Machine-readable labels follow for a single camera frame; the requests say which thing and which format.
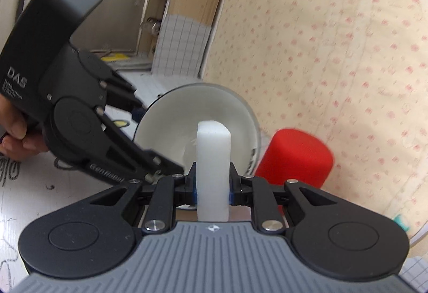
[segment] red cup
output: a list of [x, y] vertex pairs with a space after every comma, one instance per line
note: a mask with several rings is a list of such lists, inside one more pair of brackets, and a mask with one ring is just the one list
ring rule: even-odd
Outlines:
[[272, 137], [255, 175], [270, 184], [288, 179], [321, 188], [333, 168], [333, 154], [316, 137], [297, 129], [282, 129]]

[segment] floral wallpaper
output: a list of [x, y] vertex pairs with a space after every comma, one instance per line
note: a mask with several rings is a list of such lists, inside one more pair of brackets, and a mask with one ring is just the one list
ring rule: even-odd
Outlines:
[[325, 189], [396, 220], [428, 219], [428, 0], [225, 0], [204, 81], [273, 135], [335, 155]]

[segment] ribbed gray surface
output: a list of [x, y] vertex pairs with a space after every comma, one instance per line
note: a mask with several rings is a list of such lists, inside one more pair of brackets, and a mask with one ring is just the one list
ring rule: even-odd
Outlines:
[[144, 238], [116, 269], [91, 279], [57, 281], [31, 275], [12, 293], [410, 293], [400, 278], [347, 283], [308, 269], [280, 237], [261, 235], [249, 222], [179, 222]]

